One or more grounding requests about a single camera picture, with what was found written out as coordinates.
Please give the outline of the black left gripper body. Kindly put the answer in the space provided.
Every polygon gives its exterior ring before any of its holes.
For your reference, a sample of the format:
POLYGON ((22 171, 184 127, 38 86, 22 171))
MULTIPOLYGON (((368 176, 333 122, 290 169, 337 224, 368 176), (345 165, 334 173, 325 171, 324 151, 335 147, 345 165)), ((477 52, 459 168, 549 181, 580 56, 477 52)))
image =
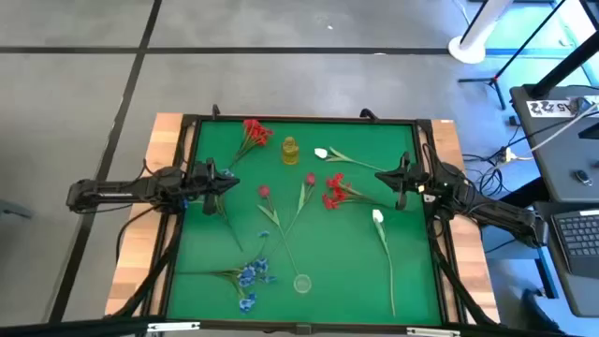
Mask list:
POLYGON ((197 161, 188 177, 188 194, 186 200, 191 203, 203 198, 202 211, 212 215, 216 212, 216 166, 212 158, 205 162, 197 161))

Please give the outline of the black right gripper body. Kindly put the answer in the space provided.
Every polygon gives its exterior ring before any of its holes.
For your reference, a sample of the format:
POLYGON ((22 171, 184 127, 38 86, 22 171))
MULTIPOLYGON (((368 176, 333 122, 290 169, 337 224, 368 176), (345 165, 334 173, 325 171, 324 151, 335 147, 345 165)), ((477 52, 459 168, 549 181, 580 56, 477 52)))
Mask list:
POLYGON ((400 158, 399 170, 399 190, 396 209, 402 211, 407 205, 407 192, 420 194, 424 191, 425 185, 430 179, 430 174, 421 164, 412 163, 410 154, 404 152, 400 158))

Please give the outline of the white artificial tulip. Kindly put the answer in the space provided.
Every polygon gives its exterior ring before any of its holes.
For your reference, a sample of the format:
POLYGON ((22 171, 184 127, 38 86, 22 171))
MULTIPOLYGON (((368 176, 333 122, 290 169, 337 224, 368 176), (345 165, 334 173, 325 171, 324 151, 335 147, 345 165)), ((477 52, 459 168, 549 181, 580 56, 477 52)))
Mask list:
POLYGON ((365 168, 374 169, 376 171, 382 171, 382 169, 379 167, 352 159, 349 156, 342 154, 341 152, 335 150, 332 147, 328 147, 327 149, 314 148, 314 155, 326 162, 346 162, 363 166, 365 168))
POLYGON ((389 302, 391 307, 391 313, 393 316, 396 315, 395 298, 394 298, 394 270, 393 262, 388 248, 387 233, 384 227, 384 215, 378 209, 372 211, 373 224, 379 236, 379 240, 382 244, 383 250, 387 258, 388 266, 388 280, 389 280, 389 302))

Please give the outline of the red artificial tulip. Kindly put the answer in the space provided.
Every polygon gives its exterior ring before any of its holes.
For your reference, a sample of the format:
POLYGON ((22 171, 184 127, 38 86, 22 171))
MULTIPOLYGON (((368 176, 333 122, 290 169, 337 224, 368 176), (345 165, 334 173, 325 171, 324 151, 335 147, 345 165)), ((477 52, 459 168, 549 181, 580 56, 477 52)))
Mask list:
POLYGON ((281 226, 281 221, 279 219, 278 213, 277 213, 277 211, 273 205, 273 202, 271 200, 271 197, 270 197, 270 188, 265 184, 260 185, 258 187, 258 194, 263 199, 263 202, 260 204, 257 204, 257 207, 260 211, 262 211, 270 219, 270 221, 278 229, 278 232, 279 232, 279 235, 281 238, 281 242, 283 243, 283 245, 285 247, 285 250, 286 250, 289 260, 291 262, 293 271, 297 276, 299 276, 300 272, 298 270, 295 258, 293 257, 293 254, 288 246, 287 240, 285 238, 285 234, 283 232, 283 228, 281 226))

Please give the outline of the red carnation spray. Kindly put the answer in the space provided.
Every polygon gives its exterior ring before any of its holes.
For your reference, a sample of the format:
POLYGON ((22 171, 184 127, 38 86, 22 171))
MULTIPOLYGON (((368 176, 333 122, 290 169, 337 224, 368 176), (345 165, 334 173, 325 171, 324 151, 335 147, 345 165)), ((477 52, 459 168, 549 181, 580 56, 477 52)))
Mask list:
POLYGON ((265 146, 274 132, 260 123, 257 119, 247 119, 242 122, 243 140, 240 148, 234 154, 229 168, 232 169, 244 156, 249 154, 255 147, 265 146))
POLYGON ((344 203, 360 203, 388 208, 387 204, 355 189, 351 183, 344 179, 342 173, 336 173, 332 178, 327 178, 326 186, 328 190, 322 195, 322 200, 327 210, 338 209, 344 203))

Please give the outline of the green stem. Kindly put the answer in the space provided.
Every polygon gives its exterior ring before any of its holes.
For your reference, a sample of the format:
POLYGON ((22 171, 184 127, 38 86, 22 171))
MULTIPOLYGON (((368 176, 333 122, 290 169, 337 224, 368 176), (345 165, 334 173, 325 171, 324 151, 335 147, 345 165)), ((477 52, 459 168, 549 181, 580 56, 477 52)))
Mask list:
POLYGON ((289 232, 291 231, 292 227, 297 222, 297 219, 298 219, 302 209, 308 203, 308 201, 314 191, 315 181, 316 181, 315 174, 312 172, 309 172, 306 175, 305 181, 302 183, 301 188, 300 188, 299 201, 298 201, 296 213, 293 216, 291 223, 286 227, 286 229, 283 229, 283 227, 281 225, 281 221, 278 218, 276 208, 274 207, 272 201, 269 200, 270 210, 272 211, 272 214, 275 216, 275 219, 276 219, 274 224, 277 226, 277 229, 279 230, 279 234, 280 234, 280 240, 277 243, 276 247, 272 249, 272 251, 271 251, 272 254, 274 254, 278 250, 278 248, 282 245, 285 248, 285 250, 287 251, 287 253, 292 255, 291 250, 288 246, 288 241, 287 241, 286 237, 289 234, 289 232))

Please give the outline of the large blue flower spray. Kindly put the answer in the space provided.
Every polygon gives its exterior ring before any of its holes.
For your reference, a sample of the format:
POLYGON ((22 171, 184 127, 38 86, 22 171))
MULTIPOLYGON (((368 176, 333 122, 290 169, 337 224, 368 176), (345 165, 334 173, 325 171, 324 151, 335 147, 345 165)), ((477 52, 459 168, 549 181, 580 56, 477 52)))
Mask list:
POLYGON ((220 271, 184 271, 183 274, 210 275, 228 281, 235 289, 239 298, 239 309, 242 314, 248 314, 256 305, 257 295, 252 288, 258 283, 272 284, 277 281, 270 274, 270 261, 264 256, 264 250, 269 241, 270 233, 263 230, 257 234, 261 246, 256 256, 238 267, 220 271))

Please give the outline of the yellow glass vase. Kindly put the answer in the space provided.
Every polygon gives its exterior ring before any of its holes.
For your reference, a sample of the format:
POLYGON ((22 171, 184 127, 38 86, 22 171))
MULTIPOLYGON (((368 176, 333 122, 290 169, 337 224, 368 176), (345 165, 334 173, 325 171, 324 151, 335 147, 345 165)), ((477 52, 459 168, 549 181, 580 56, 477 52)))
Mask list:
POLYGON ((299 146, 293 137, 286 137, 282 143, 282 158, 286 165, 298 164, 299 146))

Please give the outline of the black tripod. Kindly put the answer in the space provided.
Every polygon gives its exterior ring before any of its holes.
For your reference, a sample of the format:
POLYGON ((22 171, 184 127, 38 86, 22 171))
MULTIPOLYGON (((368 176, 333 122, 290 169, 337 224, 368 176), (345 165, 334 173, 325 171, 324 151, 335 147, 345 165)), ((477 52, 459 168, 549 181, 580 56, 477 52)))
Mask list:
POLYGON ((517 59, 517 57, 520 56, 524 51, 527 51, 527 47, 530 44, 530 42, 536 37, 536 35, 541 31, 541 29, 544 28, 545 25, 553 18, 553 16, 558 12, 558 10, 562 7, 562 5, 565 2, 566 0, 560 0, 558 4, 552 8, 550 13, 546 16, 546 18, 539 23, 539 25, 533 30, 533 32, 527 37, 527 39, 521 44, 521 46, 511 55, 511 57, 506 61, 506 63, 493 76, 488 78, 458 79, 458 83, 485 83, 496 93, 501 110, 506 110, 506 103, 499 84, 499 79, 511 66, 511 64, 517 59))

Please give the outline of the white pole stand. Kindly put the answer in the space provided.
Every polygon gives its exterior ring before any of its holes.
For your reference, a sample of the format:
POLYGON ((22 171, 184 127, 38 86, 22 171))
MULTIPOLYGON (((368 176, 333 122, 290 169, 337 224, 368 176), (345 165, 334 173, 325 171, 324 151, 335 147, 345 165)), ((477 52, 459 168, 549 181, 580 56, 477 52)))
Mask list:
POLYGON ((514 0, 486 0, 462 36, 448 43, 449 54, 464 64, 479 64, 486 57, 486 43, 498 21, 514 0))

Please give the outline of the black laptop keyboard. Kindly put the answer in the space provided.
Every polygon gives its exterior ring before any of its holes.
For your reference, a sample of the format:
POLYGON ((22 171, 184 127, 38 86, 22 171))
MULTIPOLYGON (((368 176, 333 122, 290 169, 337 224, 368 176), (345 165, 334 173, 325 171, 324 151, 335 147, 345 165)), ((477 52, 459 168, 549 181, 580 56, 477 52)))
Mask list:
POLYGON ((551 222, 569 272, 599 279, 599 209, 554 214, 551 222))

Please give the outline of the grey furniture foot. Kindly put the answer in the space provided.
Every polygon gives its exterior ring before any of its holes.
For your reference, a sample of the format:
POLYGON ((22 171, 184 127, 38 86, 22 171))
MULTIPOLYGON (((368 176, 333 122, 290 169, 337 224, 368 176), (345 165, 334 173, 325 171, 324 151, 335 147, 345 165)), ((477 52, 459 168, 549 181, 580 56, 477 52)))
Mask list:
POLYGON ((31 219, 34 213, 22 205, 0 199, 0 215, 13 214, 22 218, 31 219))

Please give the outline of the dark grey laptop desk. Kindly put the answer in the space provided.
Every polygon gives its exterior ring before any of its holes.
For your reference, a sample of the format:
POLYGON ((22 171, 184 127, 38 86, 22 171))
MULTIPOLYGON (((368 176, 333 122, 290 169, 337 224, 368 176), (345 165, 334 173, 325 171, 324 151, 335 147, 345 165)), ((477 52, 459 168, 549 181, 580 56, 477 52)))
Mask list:
POLYGON ((599 318, 599 279, 569 272, 551 216, 563 212, 599 209, 599 203, 535 202, 533 207, 548 225, 548 251, 571 312, 579 317, 599 318))

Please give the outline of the black metal table frame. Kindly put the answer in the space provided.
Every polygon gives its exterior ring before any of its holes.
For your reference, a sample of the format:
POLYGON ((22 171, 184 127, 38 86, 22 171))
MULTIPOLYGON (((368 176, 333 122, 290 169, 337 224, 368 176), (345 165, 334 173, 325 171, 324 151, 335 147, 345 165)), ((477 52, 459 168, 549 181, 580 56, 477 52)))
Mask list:
MULTIPOLYGON (((316 123, 316 124, 358 124, 382 125, 398 124, 399 119, 379 119, 377 121, 364 118, 317 118, 315 116, 299 115, 258 115, 265 122, 316 123)), ((145 153, 151 169, 169 166, 177 161, 176 153, 179 144, 185 140, 191 141, 193 132, 199 128, 199 123, 211 116, 191 115, 183 113, 159 112, 153 122, 150 141, 145 153)), ((456 124, 453 120, 414 120, 419 140, 435 146, 439 156, 450 164, 463 169, 461 149, 457 135, 456 124)), ((132 231, 124 236, 124 251, 116 263, 110 293, 107 299, 105 313, 114 314, 121 309, 125 301, 134 294, 142 278, 150 271, 152 259, 156 252, 164 251, 163 243, 174 232, 175 219, 162 217, 158 213, 150 217, 140 218, 131 226, 132 231)), ((472 220, 458 216, 446 226, 443 236, 439 239, 440 247, 445 256, 452 258, 464 286, 473 292, 475 301, 491 320, 500 320, 496 299, 490 285, 488 262, 483 254, 482 240, 475 236, 477 226, 472 220)), ((454 287, 446 277, 441 283, 441 304, 446 309, 445 328, 450 330, 473 329, 477 325, 471 313, 466 309, 454 287)))

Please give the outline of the silver metal bracket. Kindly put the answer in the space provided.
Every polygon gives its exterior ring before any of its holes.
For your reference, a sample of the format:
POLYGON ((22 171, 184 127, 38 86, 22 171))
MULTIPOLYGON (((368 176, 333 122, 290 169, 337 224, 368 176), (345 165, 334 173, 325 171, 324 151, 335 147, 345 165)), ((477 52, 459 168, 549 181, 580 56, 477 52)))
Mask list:
POLYGON ((416 337, 461 337, 459 330, 407 327, 406 334, 416 337))
POLYGON ((201 324, 199 321, 192 322, 156 322, 150 323, 147 326, 146 332, 168 332, 168 331, 187 331, 187 330, 199 330, 201 324))

